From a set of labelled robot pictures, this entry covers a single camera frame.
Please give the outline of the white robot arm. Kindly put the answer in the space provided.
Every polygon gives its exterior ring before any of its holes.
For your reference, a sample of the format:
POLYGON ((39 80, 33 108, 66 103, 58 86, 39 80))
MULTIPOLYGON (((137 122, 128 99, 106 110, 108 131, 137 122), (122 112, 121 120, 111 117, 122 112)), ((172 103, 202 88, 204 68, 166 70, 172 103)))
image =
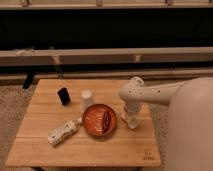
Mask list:
POLYGON ((119 97, 130 128, 143 102, 169 106, 165 171, 213 171, 213 77, 155 86, 133 77, 119 97))

